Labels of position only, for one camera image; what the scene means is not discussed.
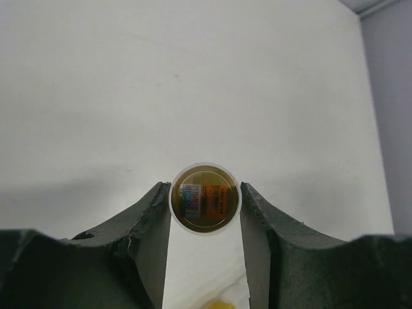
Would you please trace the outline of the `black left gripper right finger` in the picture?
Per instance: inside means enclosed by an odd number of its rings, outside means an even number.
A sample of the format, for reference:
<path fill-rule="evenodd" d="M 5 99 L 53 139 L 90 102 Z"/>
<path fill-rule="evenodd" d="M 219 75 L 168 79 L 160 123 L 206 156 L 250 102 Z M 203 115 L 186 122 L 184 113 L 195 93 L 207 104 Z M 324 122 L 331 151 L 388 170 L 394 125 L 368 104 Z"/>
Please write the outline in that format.
<path fill-rule="evenodd" d="M 411 238 L 322 234 L 241 184 L 251 308 L 410 308 Z"/>

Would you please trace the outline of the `gold bottle cap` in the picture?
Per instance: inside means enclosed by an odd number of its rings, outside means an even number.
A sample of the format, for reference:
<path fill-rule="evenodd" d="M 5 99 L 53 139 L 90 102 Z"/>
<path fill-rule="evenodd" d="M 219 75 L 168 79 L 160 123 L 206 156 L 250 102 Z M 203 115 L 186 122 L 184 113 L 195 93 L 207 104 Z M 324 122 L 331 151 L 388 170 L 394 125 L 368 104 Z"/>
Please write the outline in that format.
<path fill-rule="evenodd" d="M 172 217 L 196 235 L 216 234 L 239 216 L 242 193 L 226 168 L 209 162 L 186 167 L 173 180 L 168 204 Z"/>

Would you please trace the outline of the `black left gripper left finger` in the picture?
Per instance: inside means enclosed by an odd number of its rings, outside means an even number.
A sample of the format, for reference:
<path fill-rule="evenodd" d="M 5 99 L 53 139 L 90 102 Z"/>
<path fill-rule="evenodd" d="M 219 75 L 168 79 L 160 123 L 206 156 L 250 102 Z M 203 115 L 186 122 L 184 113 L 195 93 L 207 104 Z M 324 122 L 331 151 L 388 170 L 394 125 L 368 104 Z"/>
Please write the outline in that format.
<path fill-rule="evenodd" d="M 71 239 L 1 231 L 2 308 L 161 308 L 168 183 Z"/>

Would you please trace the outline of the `weekly pill organizer strip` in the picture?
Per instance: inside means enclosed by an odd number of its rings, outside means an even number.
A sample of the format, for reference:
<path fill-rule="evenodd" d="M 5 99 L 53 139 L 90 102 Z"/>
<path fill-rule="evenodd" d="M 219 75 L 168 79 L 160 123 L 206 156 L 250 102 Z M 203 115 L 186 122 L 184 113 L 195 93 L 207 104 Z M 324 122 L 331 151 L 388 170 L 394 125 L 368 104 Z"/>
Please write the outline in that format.
<path fill-rule="evenodd" d="M 236 309 L 236 307 L 232 303 L 214 299 L 202 306 L 202 309 Z"/>

